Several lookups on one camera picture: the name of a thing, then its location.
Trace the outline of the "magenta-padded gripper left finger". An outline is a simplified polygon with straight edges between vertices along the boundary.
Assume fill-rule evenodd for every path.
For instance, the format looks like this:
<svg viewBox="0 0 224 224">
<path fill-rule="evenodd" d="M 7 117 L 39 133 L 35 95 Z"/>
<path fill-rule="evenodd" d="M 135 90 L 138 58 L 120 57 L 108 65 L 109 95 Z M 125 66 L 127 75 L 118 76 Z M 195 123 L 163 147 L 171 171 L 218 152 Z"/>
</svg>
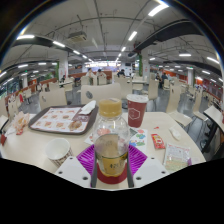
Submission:
<svg viewBox="0 0 224 224">
<path fill-rule="evenodd" d="M 78 156 L 69 156 L 55 174 L 84 188 L 95 188 L 97 183 L 97 162 L 94 146 L 83 150 Z"/>
</svg>

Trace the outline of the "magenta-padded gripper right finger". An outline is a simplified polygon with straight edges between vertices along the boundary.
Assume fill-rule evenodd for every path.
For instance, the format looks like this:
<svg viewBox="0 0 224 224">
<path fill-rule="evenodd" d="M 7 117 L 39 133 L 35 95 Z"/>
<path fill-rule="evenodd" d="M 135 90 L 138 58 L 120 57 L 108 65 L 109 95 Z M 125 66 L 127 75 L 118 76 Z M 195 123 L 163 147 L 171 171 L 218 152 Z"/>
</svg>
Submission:
<svg viewBox="0 0 224 224">
<path fill-rule="evenodd" d="M 154 156 L 146 156 L 134 146 L 129 146 L 127 180 L 130 188 L 140 188 L 169 174 Z"/>
</svg>

